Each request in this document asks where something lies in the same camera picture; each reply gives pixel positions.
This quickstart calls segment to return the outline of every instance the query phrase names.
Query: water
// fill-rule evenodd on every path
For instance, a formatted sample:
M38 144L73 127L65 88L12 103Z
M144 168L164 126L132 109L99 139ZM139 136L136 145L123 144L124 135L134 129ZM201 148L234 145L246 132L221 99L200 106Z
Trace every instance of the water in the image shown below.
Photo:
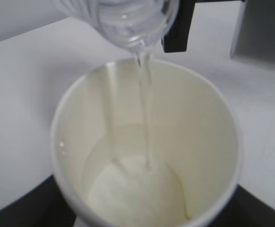
M152 109L153 109L153 87L150 70L150 53L141 52L135 54L135 61L138 66L139 95L143 114L144 139L146 150L146 167L151 170L151 150L152 150Z

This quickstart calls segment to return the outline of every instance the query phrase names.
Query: cup rim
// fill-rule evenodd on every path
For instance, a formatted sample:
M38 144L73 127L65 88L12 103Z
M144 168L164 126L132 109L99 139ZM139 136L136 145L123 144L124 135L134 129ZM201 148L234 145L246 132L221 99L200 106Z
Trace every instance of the cup rim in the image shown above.
M129 59L124 59L120 61L113 61L109 62L107 64L104 64L95 70L92 70L92 72L97 71L103 67L107 67L110 64L116 64L116 63L124 63L127 61L132 61L133 58ZM211 87L214 92L217 94L217 96L221 99L223 102L224 106L226 107L227 111L229 112L231 119L234 124L235 131L237 133L237 141L238 141L238 149L237 149L237 160L236 160L236 166L234 168L234 173L233 176L230 180L230 182L227 184L222 196L220 196L217 201L214 202L214 204L206 210L204 213L199 215L195 220L191 220L186 224L181 225L181 227L198 227L202 226L205 224L208 224L210 221L212 221L217 214L222 210L222 208L227 204L227 202L230 200L232 194L234 193L240 173L241 173L241 168L242 168L242 160L243 160L243 140L242 140L242 133L241 133L241 128L240 125L238 124L238 118L236 113L230 108L230 105L228 104L228 101L222 94L222 92L207 78L204 76L198 74L197 72L190 70L188 68L185 68L181 65L174 64L168 61L164 60L157 60L157 59L152 59L151 61L165 64L165 65L170 65L172 67L179 68L181 70L184 70L193 76L197 77L198 79L202 80L205 82L209 87ZM59 189L61 190L64 198L68 201L69 205L72 207L72 209L78 214L80 219L86 221L87 223L90 223L93 227L115 227L114 225L110 224L109 222L105 221L101 217L99 217L95 212L92 211L85 203L82 202L80 199L80 196L76 192L75 188L71 185L71 183L66 179L66 177L63 176L62 174L62 168L58 162L55 148L56 148L56 130L58 126L58 119L60 119L61 111L63 107L65 106L65 103L68 101L68 98L70 95L73 93L73 91L82 83L82 81L85 79L85 76L88 76L91 72L84 74L80 78L78 78L71 86L70 88L66 91L66 93L63 95L62 99L60 100L58 107L56 109L53 121L52 121L52 126L51 126L51 132L50 132L50 144L51 144L51 159L52 159L52 167L53 167L53 175L54 178L57 182L57 185Z

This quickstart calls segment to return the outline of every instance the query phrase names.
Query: black base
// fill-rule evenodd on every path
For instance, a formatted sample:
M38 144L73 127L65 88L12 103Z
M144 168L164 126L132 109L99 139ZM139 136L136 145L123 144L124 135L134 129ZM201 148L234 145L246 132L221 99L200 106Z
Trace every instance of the black base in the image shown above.
M52 176L0 211L0 227L73 227L75 219ZM209 227L275 227L275 210L239 186Z

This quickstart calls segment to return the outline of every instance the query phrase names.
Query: clear plastic bottle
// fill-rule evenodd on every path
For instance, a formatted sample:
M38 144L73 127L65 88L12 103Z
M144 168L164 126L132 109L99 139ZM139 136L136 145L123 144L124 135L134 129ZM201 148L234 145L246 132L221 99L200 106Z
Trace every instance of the clear plastic bottle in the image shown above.
M153 46L170 29L179 0L54 0L65 14L92 25L131 52Z

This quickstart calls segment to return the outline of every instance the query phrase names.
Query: white table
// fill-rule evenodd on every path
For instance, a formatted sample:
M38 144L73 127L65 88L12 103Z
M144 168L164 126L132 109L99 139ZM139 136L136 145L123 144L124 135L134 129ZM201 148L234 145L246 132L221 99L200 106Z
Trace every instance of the white table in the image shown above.
M186 53L155 57L216 84L241 123L240 184L275 209L275 72L229 58L239 3L196 6ZM49 128L66 89L81 74L130 55L71 18L0 42L0 209L52 174Z

